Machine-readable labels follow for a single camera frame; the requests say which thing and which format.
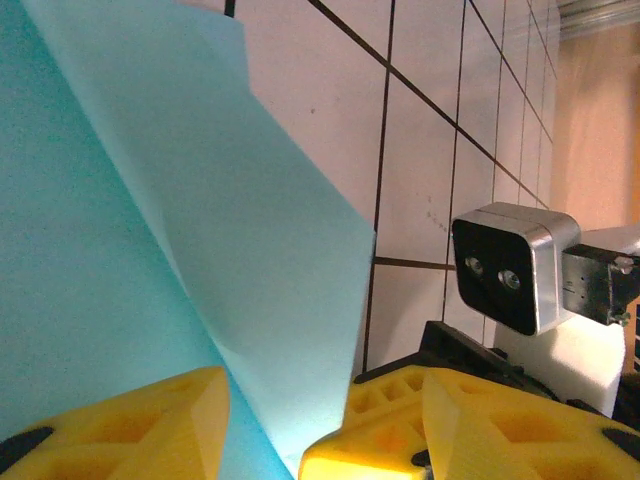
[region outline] black camera face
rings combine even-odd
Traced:
[[[458,289],[474,310],[524,335],[537,332],[533,254],[516,233],[454,220]]]

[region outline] white foam block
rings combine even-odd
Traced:
[[[620,325],[607,327],[576,315],[537,337],[498,325],[495,346],[561,400],[579,398],[612,415],[625,352]]]

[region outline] light blue paper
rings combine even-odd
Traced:
[[[249,65],[244,43],[244,28],[233,18],[212,14],[194,7],[182,7],[183,15],[194,22],[199,33],[224,62],[230,73],[249,86]]]
[[[223,361],[26,12],[0,18],[2,439]],[[231,394],[219,478],[290,478]]]

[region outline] dark grout line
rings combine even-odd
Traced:
[[[393,267],[421,268],[424,270],[448,270],[455,271],[454,265],[446,263],[423,262],[420,260],[406,260],[403,258],[375,257],[373,259],[376,265],[389,265]]]
[[[547,62],[544,62],[544,68],[542,69],[543,72],[543,78],[545,78],[546,80],[546,74],[547,74]],[[542,108],[544,109],[544,94],[545,94],[545,87],[546,87],[546,81],[542,82]],[[540,195],[540,159],[542,158],[542,129],[540,129],[540,135],[538,136],[538,180],[536,181],[536,198]]]
[[[557,79],[558,75],[556,74],[556,69],[551,61],[551,55],[549,55],[549,50],[547,49],[547,36],[545,31],[545,38],[542,37],[542,32],[540,31],[540,27],[538,26],[538,20],[536,19],[535,13],[533,13],[533,7],[529,5],[529,11],[531,12],[531,16],[533,17],[533,23],[536,24],[536,30],[538,31],[538,36],[540,37],[540,41],[542,42],[542,46],[544,47],[544,54],[546,58],[549,59],[549,63],[551,64],[551,71],[553,72],[553,76]],[[547,28],[549,28],[549,4],[547,3]]]
[[[393,51],[393,25],[395,22],[395,9],[396,1],[391,0],[391,12],[389,15],[389,39],[387,42],[387,61],[391,63],[391,52]],[[380,200],[382,197],[382,169],[384,166],[384,148],[387,134],[387,114],[389,111],[389,83],[390,72],[389,68],[385,69],[384,77],[384,96],[382,99],[382,125],[380,127],[380,151],[378,157],[378,178],[376,183],[376,205],[373,219],[373,229],[377,233],[378,225],[380,222]],[[374,255],[377,248],[377,242],[374,243]],[[369,275],[369,297],[367,300],[367,314],[365,318],[364,326],[364,345],[362,349],[362,373],[367,371],[367,360],[369,357],[369,333],[371,330],[371,306],[373,303],[373,278],[374,278],[374,265],[371,265],[371,273]]]
[[[465,1],[462,7],[462,27],[460,28],[460,58],[458,61],[458,92],[456,96],[456,123],[460,119],[460,85],[462,84],[462,56],[464,54],[464,25],[467,17],[467,2]],[[451,220],[453,217],[453,195],[456,186],[456,159],[458,156],[458,132],[456,131],[453,137],[453,164],[451,168],[451,195],[449,196],[449,221],[447,227],[449,229],[449,238],[447,238],[447,253],[444,257],[445,263],[449,263],[449,253],[451,251]],[[444,315],[447,308],[447,280],[449,278],[449,271],[444,272],[444,292],[442,294],[442,321],[444,322]]]
[[[502,38],[500,39],[500,49],[504,47],[504,24],[507,18],[507,0],[504,0],[504,6],[502,9]],[[498,159],[498,126],[500,125],[500,92],[502,89],[502,59],[500,59],[500,73],[498,74],[498,107],[496,109],[496,143],[494,151],[496,152],[496,160]],[[493,184],[491,185],[491,201],[495,202],[496,196],[496,164],[493,164]]]
[[[523,188],[525,191],[529,192],[531,195],[533,195],[536,200],[540,201],[540,199],[538,199],[535,194],[529,190],[521,181],[519,178],[516,178],[511,172],[509,172],[500,162],[496,161],[495,157],[493,155],[491,155],[491,153],[489,153],[487,151],[487,149],[485,149],[482,145],[480,145],[476,139],[474,139],[471,135],[469,135],[469,133],[467,133],[466,130],[464,130],[463,128],[461,128],[457,122],[455,122],[453,119],[451,119],[451,117],[449,117],[440,107],[438,107],[433,100],[431,100],[429,97],[427,97],[418,87],[416,87],[407,77],[405,77],[402,73],[400,73],[400,71],[398,71],[398,69],[396,67],[394,67],[393,65],[391,65],[382,55],[380,55],[371,45],[369,45],[362,37],[360,37],[351,27],[349,27],[340,17],[338,17],[333,11],[331,11],[324,3],[322,3],[322,1],[320,0],[308,0],[308,2],[313,5],[317,10],[320,11],[320,13],[322,13],[329,21],[331,21],[336,27],[338,27],[340,30],[342,30],[342,32],[344,34],[346,34],[349,38],[351,38],[354,42],[356,42],[363,50],[365,50],[369,55],[371,55],[378,63],[380,63],[383,67],[388,68],[389,72],[391,73],[391,75],[393,75],[395,78],[397,78],[398,80],[400,80],[409,90],[411,90],[414,94],[416,94],[423,102],[425,102],[427,105],[429,105],[438,115],[440,115],[440,117],[442,117],[447,123],[449,123],[455,130],[456,132],[462,134],[467,140],[469,140],[478,150],[480,150],[487,158],[489,158],[489,160],[491,160],[492,162],[496,163],[496,165],[498,166],[498,168],[500,168],[501,170],[503,170],[509,177],[511,177],[513,180],[515,180],[515,182],[521,187]],[[513,78],[515,79],[516,83],[518,84],[518,87],[520,87],[520,89],[524,92],[524,89],[522,88],[522,85],[520,84],[520,82],[518,81],[518,78],[515,76],[515,74],[513,73],[513,70],[511,69],[511,66],[509,65],[509,63],[507,62],[506,58],[504,58],[504,54],[502,54],[502,52],[500,52],[500,55],[502,57],[502,59],[504,60],[505,64],[507,65],[507,68],[509,68],[509,71],[511,72]],[[529,101],[528,97],[525,94],[525,100],[527,102],[529,102],[529,105],[531,105],[531,108],[533,109],[533,105],[531,104],[531,102]],[[533,109],[533,112],[536,116],[538,116],[538,112],[535,111],[535,109]],[[551,136],[549,135],[549,133],[546,131],[546,128],[544,127],[544,125],[542,124],[542,128],[545,130],[545,133],[547,134],[547,137],[549,138],[549,141],[551,143],[553,143],[553,139],[551,138]]]
[[[373,307],[373,279],[375,276],[376,264],[371,262],[369,270],[369,291],[367,292],[367,314],[364,324],[364,343],[362,345],[362,373],[367,371],[367,361],[369,360],[369,334],[371,333],[371,308]]]
[[[487,22],[484,21],[484,18],[482,18],[482,15],[480,14],[480,11],[478,10],[478,7],[476,7],[474,0],[469,0],[471,2],[471,6],[473,7],[474,11],[476,12],[476,15],[478,15],[478,18],[480,19],[480,22],[482,23],[482,25],[484,26],[484,29],[487,31],[487,33],[489,34],[489,37],[491,38],[491,41],[493,42],[493,44],[495,45],[495,47],[498,49],[498,52],[500,53],[500,57],[502,58],[502,60],[504,61],[504,63],[507,65],[507,68],[509,69],[509,72],[511,72],[511,76],[513,77],[513,79],[516,81],[516,84],[518,85],[518,88],[520,88],[520,90],[522,91],[522,93],[524,94],[524,98],[527,101],[527,103],[529,104],[529,106],[531,107],[531,109],[533,110],[533,113],[535,114],[535,116],[538,118],[538,120],[540,121],[540,125],[542,125],[542,128],[544,130],[544,133],[547,135],[547,137],[549,138],[549,141],[551,143],[553,143],[553,137],[551,136],[551,134],[547,131],[547,128],[545,127],[544,123],[542,122],[542,117],[540,115],[538,115],[538,111],[533,107],[533,103],[531,102],[531,100],[529,99],[529,96],[527,95],[526,92],[526,82],[527,82],[527,78],[525,75],[525,86],[523,87],[522,84],[520,83],[520,80],[518,80],[518,76],[515,74],[515,72],[513,71],[513,68],[511,68],[511,65],[509,64],[509,61],[507,60],[507,57],[504,55],[503,53],[503,47],[504,47],[504,21],[503,21],[503,38],[502,38],[502,42],[501,45],[498,46],[498,42],[496,42],[496,39],[493,37],[493,34],[491,33],[491,30],[489,30],[489,26],[487,25]],[[505,6],[505,13],[503,14],[503,17],[506,16],[506,6]],[[527,54],[528,54],[528,50],[529,50],[529,32],[527,32]]]
[[[531,17],[533,16],[532,13],[529,13],[529,30],[527,31],[527,61],[525,63],[525,68],[524,68],[524,78],[525,78],[525,82],[526,82],[526,78],[529,74],[529,40],[531,39]],[[527,115],[527,105],[526,105],[526,100],[522,102],[522,136],[520,137],[520,171],[518,173],[518,180],[522,178],[522,150],[524,148],[524,119]],[[518,205],[520,205],[520,192],[522,191],[522,186],[518,189]]]

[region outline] screw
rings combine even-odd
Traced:
[[[616,257],[613,263],[613,268],[618,270],[623,275],[629,275],[634,266],[633,258],[629,257]]]
[[[498,273],[498,279],[500,280],[500,283],[509,290],[513,290],[515,292],[520,289],[520,279],[511,270],[501,270]]]
[[[482,264],[480,260],[475,257],[467,257],[464,259],[464,264],[473,272],[476,277],[481,277],[484,273],[484,268],[482,268]]]

